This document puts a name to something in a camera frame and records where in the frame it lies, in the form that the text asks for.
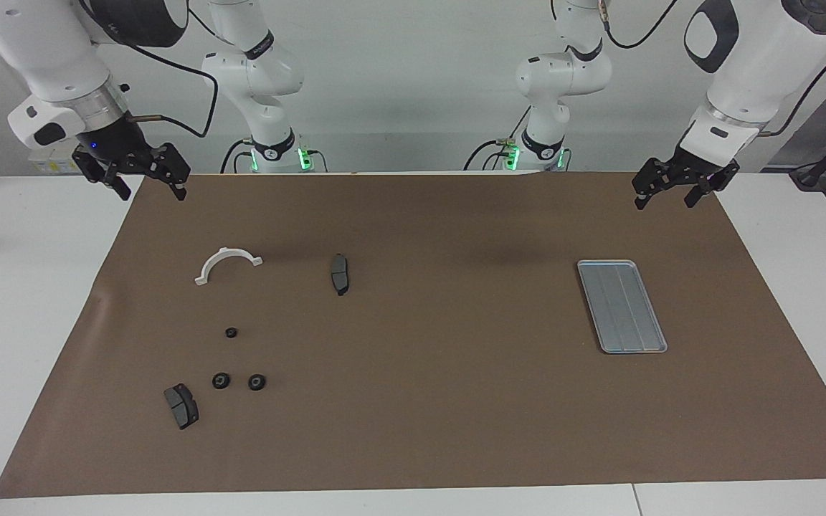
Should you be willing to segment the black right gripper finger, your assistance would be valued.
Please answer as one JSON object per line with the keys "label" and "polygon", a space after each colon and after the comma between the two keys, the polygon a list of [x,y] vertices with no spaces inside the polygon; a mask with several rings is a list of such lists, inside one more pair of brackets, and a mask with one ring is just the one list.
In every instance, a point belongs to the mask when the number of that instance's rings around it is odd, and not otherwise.
{"label": "black right gripper finger", "polygon": [[128,184],[121,176],[118,175],[117,170],[115,169],[108,169],[105,171],[103,183],[110,190],[116,193],[119,199],[122,199],[123,201],[128,201],[131,196],[131,190],[129,189]]}
{"label": "black right gripper finger", "polygon": [[190,173],[190,166],[176,147],[171,143],[163,144],[163,182],[178,201],[186,199],[186,182]]}

